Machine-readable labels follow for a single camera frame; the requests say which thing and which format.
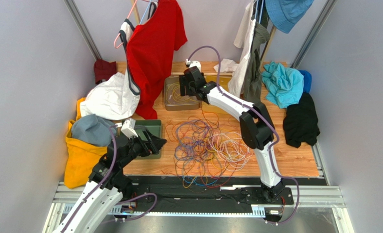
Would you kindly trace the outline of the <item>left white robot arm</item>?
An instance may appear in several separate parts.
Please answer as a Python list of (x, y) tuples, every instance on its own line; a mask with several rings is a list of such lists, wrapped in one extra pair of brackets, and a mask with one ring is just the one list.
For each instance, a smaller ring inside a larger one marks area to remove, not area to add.
[(155, 193), (134, 196), (133, 181), (123, 172), (125, 166), (137, 157), (157, 154), (167, 143), (145, 127), (140, 128), (145, 139), (135, 131), (133, 135), (111, 135), (106, 153), (93, 167), (80, 197), (65, 219), (54, 230), (56, 233), (92, 233), (102, 223), (115, 205), (134, 203), (141, 198), (153, 197)]

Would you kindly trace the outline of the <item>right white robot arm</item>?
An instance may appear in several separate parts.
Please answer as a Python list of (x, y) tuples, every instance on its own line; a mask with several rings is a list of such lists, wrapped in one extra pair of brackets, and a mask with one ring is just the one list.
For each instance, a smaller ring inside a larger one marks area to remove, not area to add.
[(261, 197), (266, 202), (279, 200), (285, 188), (274, 153), (276, 130), (266, 106), (260, 101), (247, 102), (227, 92), (216, 82), (208, 82), (197, 67), (190, 67), (179, 76), (180, 95), (196, 97), (216, 106), (239, 121), (241, 137), (253, 150), (261, 176)]

